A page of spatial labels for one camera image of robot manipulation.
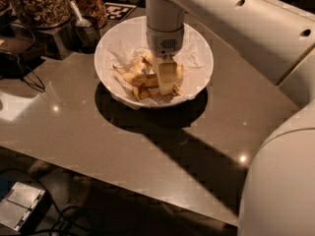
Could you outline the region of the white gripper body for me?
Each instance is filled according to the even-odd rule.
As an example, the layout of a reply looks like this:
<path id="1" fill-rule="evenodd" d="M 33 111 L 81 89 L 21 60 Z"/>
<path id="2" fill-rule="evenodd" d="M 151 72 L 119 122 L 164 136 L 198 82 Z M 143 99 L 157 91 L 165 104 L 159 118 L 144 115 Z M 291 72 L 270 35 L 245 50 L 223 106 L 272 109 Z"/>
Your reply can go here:
<path id="1" fill-rule="evenodd" d="M 147 44 L 156 57 L 176 55 L 182 48 L 184 26 L 147 26 Z"/>

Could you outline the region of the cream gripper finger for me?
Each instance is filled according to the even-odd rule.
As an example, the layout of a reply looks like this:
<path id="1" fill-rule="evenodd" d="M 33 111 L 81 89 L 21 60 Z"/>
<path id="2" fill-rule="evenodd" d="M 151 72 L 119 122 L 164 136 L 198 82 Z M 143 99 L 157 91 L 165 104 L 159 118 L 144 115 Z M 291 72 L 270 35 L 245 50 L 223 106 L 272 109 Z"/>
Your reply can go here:
<path id="1" fill-rule="evenodd" d="M 162 58 L 153 56 L 152 57 L 153 70 L 156 71 L 158 69 L 159 64 L 162 62 L 163 62 Z"/>
<path id="2" fill-rule="evenodd" d="M 157 66 L 157 80 L 161 94 L 172 92 L 176 69 L 177 63 L 174 61 L 163 62 Z"/>

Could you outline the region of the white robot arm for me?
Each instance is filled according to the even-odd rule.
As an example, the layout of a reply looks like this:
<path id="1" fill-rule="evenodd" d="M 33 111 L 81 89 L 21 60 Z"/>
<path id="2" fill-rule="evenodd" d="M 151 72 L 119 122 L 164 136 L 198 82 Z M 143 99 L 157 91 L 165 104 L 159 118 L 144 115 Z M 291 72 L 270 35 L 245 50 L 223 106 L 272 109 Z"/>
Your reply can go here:
<path id="1" fill-rule="evenodd" d="M 149 47 L 179 39 L 195 17 L 300 111 L 260 146 L 244 183 L 238 236 L 315 236 L 314 19 L 278 0 L 146 0 Z"/>

